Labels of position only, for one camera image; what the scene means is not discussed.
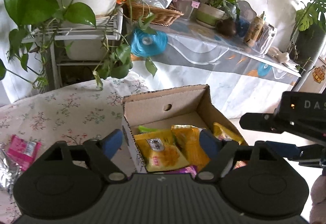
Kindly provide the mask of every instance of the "cardboard box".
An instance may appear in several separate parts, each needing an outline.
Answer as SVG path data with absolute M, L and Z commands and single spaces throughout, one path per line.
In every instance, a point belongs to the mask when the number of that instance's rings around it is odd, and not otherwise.
M 208 85 L 141 93 L 123 99 L 122 131 L 139 173 L 147 173 L 134 139 L 134 135 L 139 134 L 139 125 L 165 129 L 174 124 L 188 124 L 213 131 L 214 122 L 240 135 L 236 127 L 212 105 Z

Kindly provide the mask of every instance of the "yellow snack package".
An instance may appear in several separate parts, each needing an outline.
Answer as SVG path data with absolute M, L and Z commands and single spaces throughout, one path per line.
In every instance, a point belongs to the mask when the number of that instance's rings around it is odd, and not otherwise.
M 245 142 L 244 141 L 245 139 L 242 136 L 235 134 L 234 132 L 230 131 L 223 125 L 219 123 L 214 123 L 213 126 L 214 126 L 214 131 L 213 131 L 214 137 L 218 139 L 232 139 L 234 141 L 237 141 L 239 145 L 242 145 Z
M 170 129 L 138 134 L 135 140 L 149 172 L 177 170 L 190 165 L 175 145 Z
M 197 167 L 197 172 L 203 169 L 210 158 L 199 144 L 199 134 L 202 129 L 194 126 L 173 125 L 172 132 L 180 146 L 181 152 L 191 165 Z

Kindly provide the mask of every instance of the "flower pattern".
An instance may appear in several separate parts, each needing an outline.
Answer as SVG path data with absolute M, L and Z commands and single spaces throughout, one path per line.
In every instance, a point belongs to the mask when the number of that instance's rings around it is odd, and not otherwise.
M 122 98 L 147 91 L 144 80 L 130 72 L 124 79 L 103 81 L 102 91 L 96 89 L 95 81 L 87 81 L 26 98 L 0 108 L 0 142 L 7 143 L 12 134 L 41 141 L 39 157 L 59 140 L 78 145 L 104 138 L 121 128 Z M 127 175 L 135 169 L 125 143 L 112 161 Z M 75 164 L 85 166 L 83 162 Z M 13 223 L 19 215 L 13 198 L 0 191 L 0 223 Z

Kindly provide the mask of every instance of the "wicker basket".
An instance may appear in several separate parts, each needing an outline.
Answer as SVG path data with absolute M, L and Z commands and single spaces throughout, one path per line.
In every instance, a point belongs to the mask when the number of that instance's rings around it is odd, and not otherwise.
M 170 5 L 167 9 L 164 8 L 156 8 L 156 7 L 148 7 L 147 5 L 141 5 L 134 2 L 131 2 L 132 7 L 132 19 L 133 21 L 137 21 L 139 17 L 143 15 L 144 8 L 144 17 L 146 17 L 150 12 L 155 14 L 154 20 L 151 24 L 157 24 L 162 26 L 170 26 L 177 18 L 184 15 L 183 12 L 175 9 L 174 6 Z

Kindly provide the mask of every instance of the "ribbed black surface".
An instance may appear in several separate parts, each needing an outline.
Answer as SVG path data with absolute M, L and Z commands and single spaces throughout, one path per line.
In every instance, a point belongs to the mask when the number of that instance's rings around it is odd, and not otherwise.
M 135 174 L 127 183 L 111 185 L 89 210 L 64 220 L 22 216 L 16 224 L 307 224 L 300 216 L 287 220 L 255 220 L 229 207 L 212 185 L 190 175 Z

